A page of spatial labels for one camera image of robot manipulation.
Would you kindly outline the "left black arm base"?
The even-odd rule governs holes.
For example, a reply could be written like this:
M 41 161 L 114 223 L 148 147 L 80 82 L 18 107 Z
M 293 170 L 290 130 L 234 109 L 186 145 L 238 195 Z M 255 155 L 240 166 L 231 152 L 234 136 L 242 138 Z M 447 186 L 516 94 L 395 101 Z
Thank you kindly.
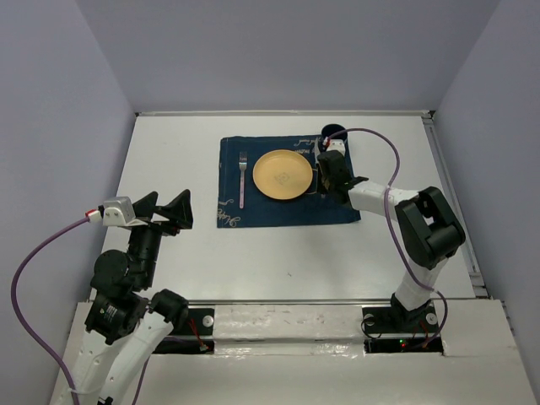
M 214 313 L 212 307 L 190 308 L 186 321 L 164 338 L 154 354 L 213 354 Z

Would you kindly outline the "yellow round plate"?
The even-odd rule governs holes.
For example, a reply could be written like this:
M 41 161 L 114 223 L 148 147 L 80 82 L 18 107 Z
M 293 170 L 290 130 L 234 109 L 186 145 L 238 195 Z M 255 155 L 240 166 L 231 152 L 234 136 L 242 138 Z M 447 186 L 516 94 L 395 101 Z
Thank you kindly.
M 256 188 L 275 200 L 292 200 L 308 191 L 314 170 L 309 161 L 295 151 L 273 150 L 254 165 L 252 178 Z

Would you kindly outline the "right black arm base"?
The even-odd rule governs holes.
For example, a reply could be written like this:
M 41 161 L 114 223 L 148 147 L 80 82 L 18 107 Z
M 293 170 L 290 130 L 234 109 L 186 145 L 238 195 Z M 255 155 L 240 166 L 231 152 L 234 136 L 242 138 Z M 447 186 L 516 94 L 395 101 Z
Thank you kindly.
M 440 337 L 426 343 L 439 327 L 435 308 L 429 306 L 418 320 L 398 326 L 390 318 L 389 306 L 362 308 L 360 329 L 364 334 L 364 351 L 367 354 L 436 353 L 443 354 Z

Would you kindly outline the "dark blue patterned mug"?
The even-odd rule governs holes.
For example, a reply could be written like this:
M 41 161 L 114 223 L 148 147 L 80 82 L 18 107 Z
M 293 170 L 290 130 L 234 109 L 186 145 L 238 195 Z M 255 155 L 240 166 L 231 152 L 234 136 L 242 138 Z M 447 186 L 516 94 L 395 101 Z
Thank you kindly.
M 348 133 L 345 131 L 345 127 L 343 127 L 343 126 L 341 126 L 339 124 L 336 124 L 336 123 L 325 125 L 322 128 L 322 130 L 321 130 L 321 140 L 322 140 L 322 142 L 324 142 L 326 138 L 331 137 L 333 134 L 335 134 L 337 132 L 338 132 L 338 135 L 336 136 L 336 139 L 340 139 L 344 143 L 346 143 L 347 139 L 348 139 Z

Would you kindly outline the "pink-handled metal fork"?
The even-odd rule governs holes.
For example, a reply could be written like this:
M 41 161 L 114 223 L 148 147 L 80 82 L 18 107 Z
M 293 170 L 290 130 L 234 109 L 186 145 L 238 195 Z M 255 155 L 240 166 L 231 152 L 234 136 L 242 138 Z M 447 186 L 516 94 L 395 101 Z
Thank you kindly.
M 245 183 L 246 183 L 246 169 L 247 169 L 247 152 L 240 152 L 239 156 L 239 170 L 240 170 L 240 190 L 239 190 L 239 208 L 243 209 L 245 206 Z

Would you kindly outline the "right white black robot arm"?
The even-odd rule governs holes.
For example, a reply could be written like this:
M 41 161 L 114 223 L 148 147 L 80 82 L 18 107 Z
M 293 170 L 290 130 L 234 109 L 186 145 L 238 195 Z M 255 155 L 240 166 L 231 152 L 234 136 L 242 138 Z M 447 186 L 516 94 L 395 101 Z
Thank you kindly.
M 421 320 L 441 269 L 465 242 L 461 223 L 436 187 L 408 191 L 354 177 L 336 150 L 318 154 L 316 166 L 320 194 L 385 218 L 406 267 L 385 318 L 398 331 L 407 331 Z

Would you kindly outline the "dark blue fish-print cloth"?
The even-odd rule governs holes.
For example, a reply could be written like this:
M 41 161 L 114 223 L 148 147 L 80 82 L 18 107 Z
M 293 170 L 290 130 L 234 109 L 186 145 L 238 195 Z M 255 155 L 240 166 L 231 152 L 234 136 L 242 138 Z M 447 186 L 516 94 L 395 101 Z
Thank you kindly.
M 266 197 L 256 187 L 252 171 L 264 154 L 287 149 L 304 156 L 315 168 L 316 135 L 242 137 L 220 140 L 217 227 L 220 229 L 350 224 L 361 220 L 360 212 L 316 193 L 313 181 L 307 193 L 283 201 Z M 240 152 L 247 152 L 245 206 L 239 208 Z

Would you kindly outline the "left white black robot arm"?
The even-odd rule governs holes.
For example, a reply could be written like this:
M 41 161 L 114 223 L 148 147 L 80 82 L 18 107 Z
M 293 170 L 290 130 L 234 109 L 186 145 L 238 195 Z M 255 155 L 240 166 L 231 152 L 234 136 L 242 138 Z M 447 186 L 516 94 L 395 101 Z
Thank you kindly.
M 95 297 L 58 404 L 121 403 L 157 346 L 186 325 L 187 299 L 168 289 L 151 299 L 140 296 L 153 284 L 162 238 L 193 226 L 189 190 L 164 206 L 158 196 L 114 197 L 86 214 L 90 222 L 129 230 L 130 237 L 125 251 L 105 251 L 94 263 Z

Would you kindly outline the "pink-handled metal knife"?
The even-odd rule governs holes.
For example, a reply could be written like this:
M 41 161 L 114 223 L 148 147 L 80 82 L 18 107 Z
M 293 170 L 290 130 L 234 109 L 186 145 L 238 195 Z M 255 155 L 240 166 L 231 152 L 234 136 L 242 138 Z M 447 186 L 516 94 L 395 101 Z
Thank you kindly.
M 318 161 L 319 155 L 321 154 L 321 146 L 322 146 L 322 140 L 320 137 L 318 137 L 315 141 L 314 149 L 313 149 L 315 169 L 316 169 L 316 193 L 323 195 L 326 192 L 322 184 L 322 173 L 321 173 L 321 168 Z

